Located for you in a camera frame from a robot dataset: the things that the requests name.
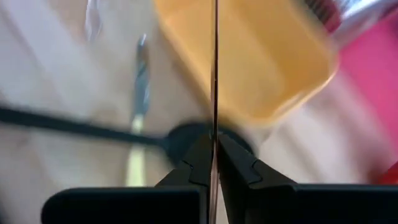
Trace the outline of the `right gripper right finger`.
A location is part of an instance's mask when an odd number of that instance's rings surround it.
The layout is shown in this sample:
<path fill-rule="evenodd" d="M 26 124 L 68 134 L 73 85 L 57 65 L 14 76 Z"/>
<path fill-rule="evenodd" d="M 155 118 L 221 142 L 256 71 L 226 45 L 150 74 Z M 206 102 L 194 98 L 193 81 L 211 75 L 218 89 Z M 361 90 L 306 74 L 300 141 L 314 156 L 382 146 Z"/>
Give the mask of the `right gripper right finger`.
<path fill-rule="evenodd" d="M 227 135 L 219 145 L 229 224 L 398 224 L 398 185 L 299 184 Z"/>

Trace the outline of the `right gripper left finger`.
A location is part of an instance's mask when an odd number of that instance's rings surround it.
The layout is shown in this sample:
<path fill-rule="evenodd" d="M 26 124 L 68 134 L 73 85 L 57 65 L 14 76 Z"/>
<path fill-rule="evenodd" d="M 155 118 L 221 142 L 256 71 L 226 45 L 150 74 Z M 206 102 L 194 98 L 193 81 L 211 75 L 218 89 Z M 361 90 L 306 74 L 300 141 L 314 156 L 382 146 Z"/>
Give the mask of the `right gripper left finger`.
<path fill-rule="evenodd" d="M 210 224 L 212 142 L 202 134 L 153 187 L 63 190 L 42 207 L 42 224 Z"/>

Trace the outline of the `black slotted turner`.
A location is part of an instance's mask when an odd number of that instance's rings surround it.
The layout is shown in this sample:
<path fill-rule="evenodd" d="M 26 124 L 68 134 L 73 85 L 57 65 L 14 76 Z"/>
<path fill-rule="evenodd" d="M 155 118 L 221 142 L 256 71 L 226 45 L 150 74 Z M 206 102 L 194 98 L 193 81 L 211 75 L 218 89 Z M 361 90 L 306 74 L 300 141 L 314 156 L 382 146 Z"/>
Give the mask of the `black slotted turner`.
<path fill-rule="evenodd" d="M 163 150 L 173 165 L 177 165 L 183 159 L 184 155 L 199 137 L 206 136 L 210 138 L 213 127 L 211 123 L 190 122 L 179 124 L 164 136 L 133 134 L 123 129 L 97 126 L 75 119 L 50 116 L 49 114 L 15 110 L 2 105 L 0 105 L 0 123 L 48 129 L 91 138 L 135 143 L 143 146 L 154 146 Z"/>

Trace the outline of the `cream-handled table knife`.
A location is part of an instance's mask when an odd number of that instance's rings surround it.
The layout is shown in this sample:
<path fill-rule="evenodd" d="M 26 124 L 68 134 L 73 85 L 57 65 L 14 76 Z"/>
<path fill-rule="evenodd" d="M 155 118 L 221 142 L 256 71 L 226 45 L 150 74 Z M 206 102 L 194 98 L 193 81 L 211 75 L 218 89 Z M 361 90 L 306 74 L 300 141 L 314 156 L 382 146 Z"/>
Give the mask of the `cream-handled table knife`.
<path fill-rule="evenodd" d="M 131 132 L 141 134 L 144 120 L 149 109 L 149 72 L 147 60 L 147 35 L 142 34 L 136 47 L 136 76 L 134 80 L 134 102 L 131 118 Z M 126 186 L 142 187 L 146 184 L 145 152 L 140 144 L 133 144 L 126 166 Z"/>

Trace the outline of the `small blue silicone spatula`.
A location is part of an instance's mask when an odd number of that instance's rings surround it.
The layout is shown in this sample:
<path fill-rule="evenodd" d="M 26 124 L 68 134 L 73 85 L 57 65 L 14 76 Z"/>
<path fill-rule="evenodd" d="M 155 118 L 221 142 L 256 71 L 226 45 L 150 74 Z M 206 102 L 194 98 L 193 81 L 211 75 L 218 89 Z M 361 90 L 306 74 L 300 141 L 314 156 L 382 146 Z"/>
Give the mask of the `small blue silicone spatula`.
<path fill-rule="evenodd" d="M 212 103 L 212 163 L 210 172 L 210 195 L 209 195 L 209 221 L 208 224 L 216 224 L 216 210 L 218 201 L 218 0 L 211 0 L 212 3 L 212 33 L 213 33 L 213 62 L 211 67 L 211 103 Z"/>

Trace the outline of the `pink plastic bin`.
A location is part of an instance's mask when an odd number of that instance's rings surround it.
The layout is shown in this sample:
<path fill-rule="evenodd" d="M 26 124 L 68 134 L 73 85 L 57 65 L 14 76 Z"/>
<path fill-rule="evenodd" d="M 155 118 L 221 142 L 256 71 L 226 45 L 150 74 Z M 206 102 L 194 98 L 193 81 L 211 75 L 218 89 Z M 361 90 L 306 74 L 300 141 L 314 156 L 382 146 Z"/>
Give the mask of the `pink plastic bin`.
<path fill-rule="evenodd" d="M 351 117 L 368 154 L 398 161 L 398 9 L 340 50 L 343 75 L 355 94 Z"/>

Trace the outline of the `yellow plastic bin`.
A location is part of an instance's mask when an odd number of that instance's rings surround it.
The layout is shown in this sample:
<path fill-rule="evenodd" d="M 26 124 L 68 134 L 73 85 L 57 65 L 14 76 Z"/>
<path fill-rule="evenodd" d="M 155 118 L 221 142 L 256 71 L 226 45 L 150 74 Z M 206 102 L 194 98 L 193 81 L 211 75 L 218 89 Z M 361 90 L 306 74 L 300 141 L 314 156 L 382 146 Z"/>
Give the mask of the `yellow plastic bin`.
<path fill-rule="evenodd" d="M 232 123 L 275 123 L 337 71 L 335 49 L 302 0 L 154 0 L 154 7 L 205 101 L 218 63 L 219 116 Z"/>

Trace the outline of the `red steel box grater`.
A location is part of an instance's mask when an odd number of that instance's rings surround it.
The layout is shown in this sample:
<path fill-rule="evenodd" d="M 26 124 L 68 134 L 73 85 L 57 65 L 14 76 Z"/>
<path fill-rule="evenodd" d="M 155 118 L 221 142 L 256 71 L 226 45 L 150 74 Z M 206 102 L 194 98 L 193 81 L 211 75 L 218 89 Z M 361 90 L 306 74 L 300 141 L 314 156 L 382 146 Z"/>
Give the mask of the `red steel box grater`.
<path fill-rule="evenodd" d="M 348 45 L 387 12 L 398 0 L 303 0 L 339 48 Z"/>

